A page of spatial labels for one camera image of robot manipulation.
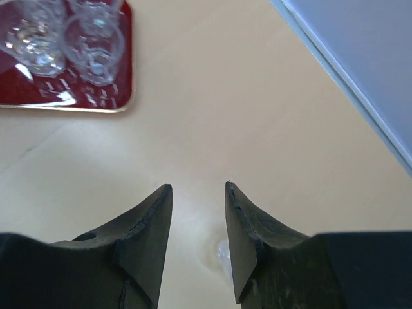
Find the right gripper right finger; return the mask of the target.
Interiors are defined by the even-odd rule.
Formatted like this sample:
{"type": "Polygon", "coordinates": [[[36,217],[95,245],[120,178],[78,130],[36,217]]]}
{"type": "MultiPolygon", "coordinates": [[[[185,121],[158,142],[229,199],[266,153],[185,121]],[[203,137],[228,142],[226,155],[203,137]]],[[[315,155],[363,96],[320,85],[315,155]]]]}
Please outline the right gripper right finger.
{"type": "Polygon", "coordinates": [[[235,300],[243,308],[410,308],[411,233],[307,236],[225,184],[235,300]]]}

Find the clear faceted glass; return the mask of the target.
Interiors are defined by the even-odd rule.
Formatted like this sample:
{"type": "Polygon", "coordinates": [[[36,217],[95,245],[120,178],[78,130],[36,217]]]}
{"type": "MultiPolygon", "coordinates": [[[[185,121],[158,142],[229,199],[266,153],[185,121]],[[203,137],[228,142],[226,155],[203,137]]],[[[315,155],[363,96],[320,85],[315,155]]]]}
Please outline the clear faceted glass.
{"type": "Polygon", "coordinates": [[[75,14],[90,17],[93,24],[102,26],[108,21],[118,24],[124,1],[68,1],[68,4],[75,14]]]}
{"type": "Polygon", "coordinates": [[[86,82],[112,84],[120,69],[125,39],[116,23],[88,14],[70,16],[63,24],[60,46],[86,82]]]}

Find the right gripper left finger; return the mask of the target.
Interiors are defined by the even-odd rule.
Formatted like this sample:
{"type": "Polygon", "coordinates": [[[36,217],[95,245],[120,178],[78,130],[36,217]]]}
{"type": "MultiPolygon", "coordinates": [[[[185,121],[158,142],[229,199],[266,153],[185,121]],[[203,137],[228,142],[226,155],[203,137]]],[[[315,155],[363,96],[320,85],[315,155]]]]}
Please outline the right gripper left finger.
{"type": "Polygon", "coordinates": [[[71,241],[1,234],[2,308],[156,308],[173,189],[71,241]]]}

